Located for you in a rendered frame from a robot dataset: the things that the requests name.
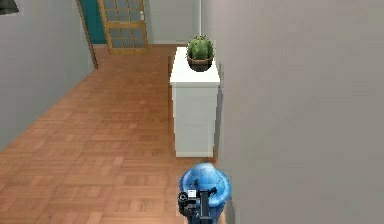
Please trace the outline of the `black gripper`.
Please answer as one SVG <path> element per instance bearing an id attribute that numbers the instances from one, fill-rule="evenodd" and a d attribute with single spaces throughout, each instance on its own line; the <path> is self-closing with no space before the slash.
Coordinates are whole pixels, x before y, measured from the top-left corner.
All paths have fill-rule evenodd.
<path id="1" fill-rule="evenodd" d="M 180 192 L 177 196 L 177 203 L 178 203 L 178 209 L 179 213 L 183 216 L 188 215 L 188 194 L 186 192 Z"/>

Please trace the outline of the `white chest of drawers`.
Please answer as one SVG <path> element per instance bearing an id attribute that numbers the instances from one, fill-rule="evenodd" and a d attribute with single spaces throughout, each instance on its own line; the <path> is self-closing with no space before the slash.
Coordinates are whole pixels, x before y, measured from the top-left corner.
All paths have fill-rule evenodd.
<path id="1" fill-rule="evenodd" d="M 177 157 L 212 157 L 220 77 L 215 63 L 192 70 L 187 48 L 177 47 L 169 83 L 172 88 Z"/>

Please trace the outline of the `green cactus in dark pot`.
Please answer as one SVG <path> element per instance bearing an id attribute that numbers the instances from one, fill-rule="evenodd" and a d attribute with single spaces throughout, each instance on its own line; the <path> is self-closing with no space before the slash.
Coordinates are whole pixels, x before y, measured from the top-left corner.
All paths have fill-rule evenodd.
<path id="1" fill-rule="evenodd" d="M 187 62 L 193 71 L 207 71 L 212 66 L 213 57 L 212 42 L 205 35 L 190 40 L 187 46 Z"/>

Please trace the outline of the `wooden door with glass panes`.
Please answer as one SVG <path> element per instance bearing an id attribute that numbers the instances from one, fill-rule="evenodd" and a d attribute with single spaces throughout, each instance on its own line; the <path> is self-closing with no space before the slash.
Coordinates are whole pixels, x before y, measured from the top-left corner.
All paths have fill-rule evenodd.
<path id="1" fill-rule="evenodd" d="M 143 54 L 148 49 L 144 0 L 97 0 L 111 55 Z"/>

